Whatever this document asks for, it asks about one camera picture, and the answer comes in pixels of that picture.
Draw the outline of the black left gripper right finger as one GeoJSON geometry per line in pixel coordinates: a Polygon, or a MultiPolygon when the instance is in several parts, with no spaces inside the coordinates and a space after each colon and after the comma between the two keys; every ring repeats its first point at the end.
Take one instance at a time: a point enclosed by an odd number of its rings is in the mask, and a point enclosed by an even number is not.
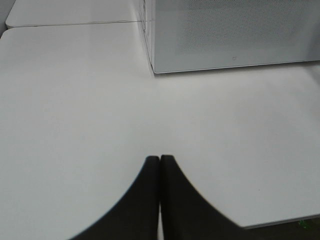
{"type": "Polygon", "coordinates": [[[172,155],[160,158],[160,208],[166,240],[250,239],[197,192],[172,155]]]}

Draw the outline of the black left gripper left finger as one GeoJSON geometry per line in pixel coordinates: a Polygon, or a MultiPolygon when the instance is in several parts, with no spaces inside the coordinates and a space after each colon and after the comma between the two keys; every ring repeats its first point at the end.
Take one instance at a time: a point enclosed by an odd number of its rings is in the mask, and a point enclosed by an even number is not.
{"type": "Polygon", "coordinates": [[[160,159],[148,156],[121,199],[73,240],[157,240],[160,159]]]}

